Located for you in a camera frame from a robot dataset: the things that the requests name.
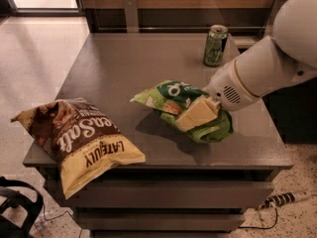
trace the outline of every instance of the green chip bag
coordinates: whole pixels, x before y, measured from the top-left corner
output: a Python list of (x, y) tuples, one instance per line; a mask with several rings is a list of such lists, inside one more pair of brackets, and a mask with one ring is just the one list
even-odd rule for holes
[[(131, 99), (152, 107), (155, 113), (172, 127), (179, 129), (175, 122), (191, 103), (209, 94), (184, 82), (167, 80), (147, 89)], [(220, 142), (233, 133), (232, 119), (228, 111), (220, 109), (218, 117), (208, 123), (195, 127), (185, 134), (197, 143)]]

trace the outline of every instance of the robotic arm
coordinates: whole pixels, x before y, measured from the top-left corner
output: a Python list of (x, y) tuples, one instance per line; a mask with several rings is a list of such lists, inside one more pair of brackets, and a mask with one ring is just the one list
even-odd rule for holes
[(211, 77), (205, 90), (230, 111), (317, 76), (317, 0), (288, 0), (265, 37)]

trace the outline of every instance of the white floor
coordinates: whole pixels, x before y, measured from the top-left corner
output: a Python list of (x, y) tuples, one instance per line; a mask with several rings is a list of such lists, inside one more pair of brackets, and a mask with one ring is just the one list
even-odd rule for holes
[[(0, 25), (0, 175), (38, 188), (45, 197), (49, 217), (66, 209), (59, 208), (42, 189), (44, 178), (22, 165), (33, 141), (22, 126), (11, 124), (10, 119), (22, 110), (54, 100), (88, 35), (84, 18), (9, 18)], [(295, 166), (274, 180), (274, 193), (317, 190), (317, 146), (286, 148)], [(17, 210), (6, 214), (15, 221), (23, 217)], [(276, 226), (270, 230), (239, 229), (229, 237), (317, 237), (317, 196), (285, 205), (278, 209), (278, 215)], [(270, 226), (274, 211), (250, 209), (246, 218), (246, 226)], [(66, 214), (48, 223), (35, 237), (75, 238), (80, 234), (87, 236)]]

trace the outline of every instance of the desk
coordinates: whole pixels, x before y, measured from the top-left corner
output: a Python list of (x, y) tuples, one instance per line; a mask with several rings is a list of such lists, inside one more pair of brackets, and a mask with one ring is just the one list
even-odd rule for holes
[[(36, 144), (24, 165), (45, 176), (56, 202), (73, 209), (76, 222), (95, 237), (229, 232), (244, 222), (248, 207), (257, 207), (272, 192), (274, 177), (292, 167), (262, 101), (231, 112), (235, 133), (213, 144), (192, 142), (151, 108), (130, 102), (166, 79), (204, 87), (217, 70), (202, 62), (205, 38), (90, 34), (82, 47), (57, 98), (83, 97), (94, 103), (147, 161), (106, 172), (69, 200), (63, 198), (56, 163)], [(238, 54), (229, 38), (224, 62)]]

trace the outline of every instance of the soda can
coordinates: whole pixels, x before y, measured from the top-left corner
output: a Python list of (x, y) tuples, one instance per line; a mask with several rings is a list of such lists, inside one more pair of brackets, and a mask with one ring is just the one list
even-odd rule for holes
[(219, 66), (225, 51), (228, 38), (228, 28), (214, 25), (210, 28), (205, 47), (204, 63), (207, 66)]

